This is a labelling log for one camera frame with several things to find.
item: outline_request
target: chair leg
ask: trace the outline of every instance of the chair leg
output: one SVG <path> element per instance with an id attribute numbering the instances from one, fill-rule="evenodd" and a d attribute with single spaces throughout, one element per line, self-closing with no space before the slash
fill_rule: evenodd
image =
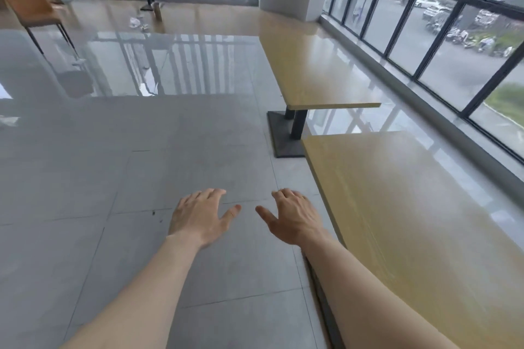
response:
<path id="1" fill-rule="evenodd" d="M 73 48 L 73 50 L 75 50 L 75 53 L 76 53 L 75 45 L 71 41 L 71 38 L 69 37 L 68 33 L 66 32 L 66 29 L 64 28 L 64 26 L 62 24 L 56 24 L 56 26 L 58 27 L 58 29 L 60 29 L 60 32 L 62 33 L 62 36 L 64 37 L 65 41 L 69 43 L 69 45 Z"/>
<path id="2" fill-rule="evenodd" d="M 38 51 L 40 51 L 40 53 L 43 55 L 43 51 L 40 48 L 40 45 L 38 44 L 38 42 L 36 41 L 35 35 L 32 34 L 31 30 L 28 27 L 25 26 L 24 28 L 26 29 L 26 31 L 29 34 L 29 37 L 31 38 L 33 43 L 35 43 L 35 46 L 38 48 Z"/>

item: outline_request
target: chair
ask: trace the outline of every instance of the chair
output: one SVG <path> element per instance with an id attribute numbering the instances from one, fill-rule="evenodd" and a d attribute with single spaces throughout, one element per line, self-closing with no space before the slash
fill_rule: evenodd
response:
<path id="1" fill-rule="evenodd" d="M 48 0 L 6 0 L 15 12 L 18 21 L 25 28 L 31 40 L 35 43 L 38 50 L 43 54 L 42 48 L 36 41 L 35 36 L 30 28 L 38 26 L 56 25 L 65 41 L 73 48 L 76 54 L 75 46 L 71 41 L 66 29 L 62 24 L 62 20 L 58 14 L 53 10 L 51 3 Z"/>

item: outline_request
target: road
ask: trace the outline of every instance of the road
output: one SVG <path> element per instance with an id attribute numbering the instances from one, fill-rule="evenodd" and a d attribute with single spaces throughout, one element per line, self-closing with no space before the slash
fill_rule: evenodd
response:
<path id="1" fill-rule="evenodd" d="M 403 9 L 397 1 L 380 0 L 364 39 L 384 50 Z M 415 72 L 435 38 L 425 29 L 427 21 L 422 19 L 423 11 L 423 8 L 413 9 L 390 54 L 393 61 L 411 73 Z M 504 58 L 477 54 L 472 49 L 445 41 L 421 76 L 421 81 L 462 109 L 504 61 Z M 505 81 L 519 82 L 524 86 L 524 65 L 518 64 Z"/>

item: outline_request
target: tiled floor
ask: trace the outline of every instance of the tiled floor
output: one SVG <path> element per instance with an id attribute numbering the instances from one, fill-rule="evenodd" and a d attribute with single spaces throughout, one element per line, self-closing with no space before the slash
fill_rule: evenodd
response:
<path id="1" fill-rule="evenodd" d="M 300 250 L 254 212 L 275 208 L 273 189 L 292 187 L 334 232 L 305 160 L 273 157 L 266 112 L 285 105 L 257 37 L 275 23 L 320 31 L 256 8 L 166 5 L 167 33 L 144 34 L 127 27 L 134 8 L 67 8 L 80 65 L 52 28 L 37 31 L 49 61 L 24 32 L 0 30 L 2 347 L 52 348 L 72 336 L 147 263 L 179 197 L 217 186 L 228 190 L 224 203 L 244 208 L 197 256 L 168 347 L 326 347 Z M 411 131 L 524 248 L 520 210 L 338 53 L 383 105 L 310 111 L 309 131 Z"/>

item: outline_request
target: wooden tabletop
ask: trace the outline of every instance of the wooden tabletop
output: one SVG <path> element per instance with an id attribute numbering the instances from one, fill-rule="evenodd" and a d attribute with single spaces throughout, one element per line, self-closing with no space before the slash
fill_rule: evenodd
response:
<path id="1" fill-rule="evenodd" d="M 291 110 L 380 106 L 329 39 L 264 33 L 260 42 Z"/>
<path id="2" fill-rule="evenodd" d="M 524 254 L 406 132 L 309 136 L 342 243 L 462 349 L 524 348 Z"/>

